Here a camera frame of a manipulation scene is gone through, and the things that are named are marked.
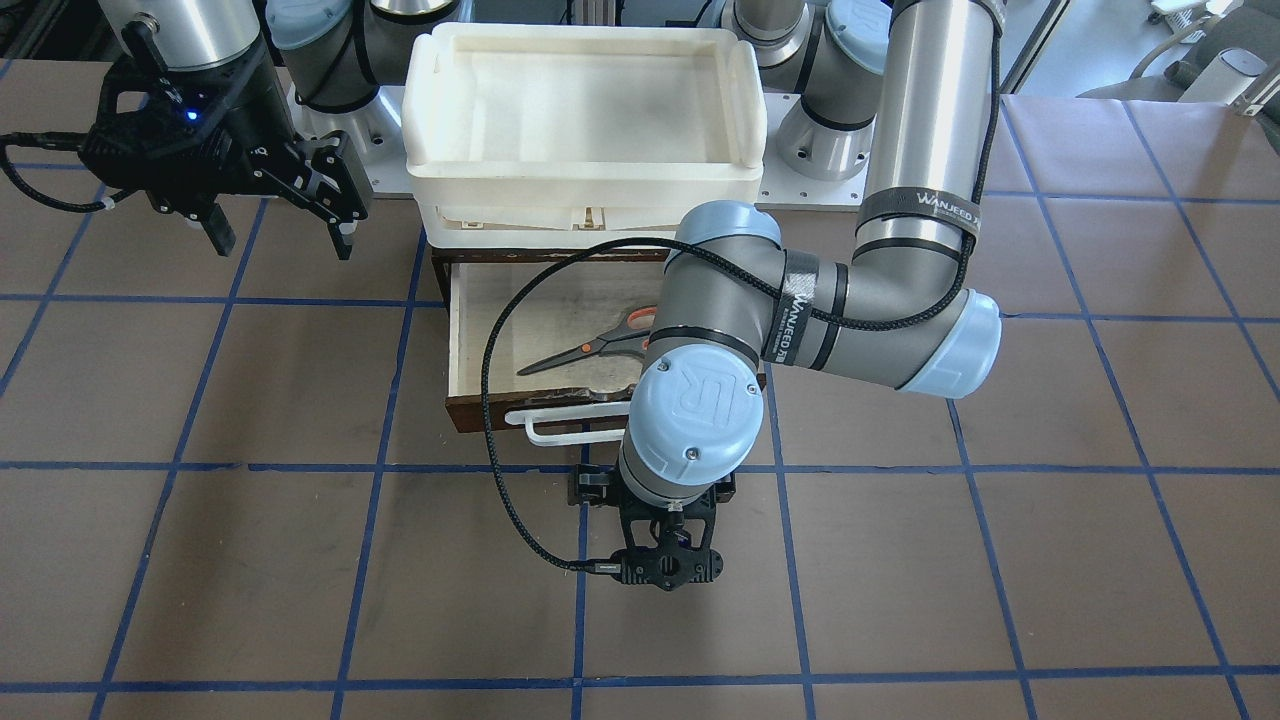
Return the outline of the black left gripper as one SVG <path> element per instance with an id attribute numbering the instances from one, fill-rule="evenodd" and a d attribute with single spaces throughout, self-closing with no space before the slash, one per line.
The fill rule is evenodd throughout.
<path id="1" fill-rule="evenodd" d="M 717 505 L 736 492 L 733 473 L 682 509 L 660 509 L 626 487 L 616 468 L 576 466 L 568 503 L 618 509 L 625 547 L 608 559 L 588 561 L 588 571 L 613 577 L 625 585 L 650 584 L 673 591 L 686 583 L 710 583 L 723 570 L 710 547 Z"/>

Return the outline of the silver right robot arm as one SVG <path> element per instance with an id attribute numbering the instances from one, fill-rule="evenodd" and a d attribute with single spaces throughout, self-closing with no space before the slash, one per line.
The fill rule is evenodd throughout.
<path id="1" fill-rule="evenodd" d="M 392 90 L 413 41 L 470 1 L 105 1 L 124 47 L 78 154 L 114 188 L 236 246 L 218 200 L 279 197 L 326 227 L 339 259 L 374 181 L 404 155 Z"/>

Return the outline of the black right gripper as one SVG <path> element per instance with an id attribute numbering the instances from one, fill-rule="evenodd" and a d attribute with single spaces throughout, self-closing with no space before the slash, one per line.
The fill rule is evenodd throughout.
<path id="1" fill-rule="evenodd" d="M 111 64 L 78 151 L 84 167 L 110 187 L 145 191 L 155 208 L 195 213 L 220 258 L 237 245 L 212 202 L 225 193 L 275 195 L 311 213 L 326 223 L 335 255 L 348 260 L 356 224 L 369 218 L 371 181 L 344 131 L 292 141 L 269 51 L 247 50 L 220 67 L 170 70 L 168 78 L 180 100 L 131 56 Z M 262 177 L 251 160 L 256 149 Z"/>

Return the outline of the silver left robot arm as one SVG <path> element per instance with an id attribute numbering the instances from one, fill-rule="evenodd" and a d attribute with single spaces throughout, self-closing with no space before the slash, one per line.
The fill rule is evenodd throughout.
<path id="1" fill-rule="evenodd" d="M 664 591 L 712 582 L 708 538 L 763 423 L 763 363 L 961 398 L 1001 340 L 996 302 L 965 290 L 998 100 L 1000 1 L 832 1 L 783 159 L 813 172 L 824 138 L 870 145 L 846 263 L 783 245 L 748 202 L 681 222 L 618 462 L 576 503 L 620 510 L 626 546 L 573 569 Z"/>

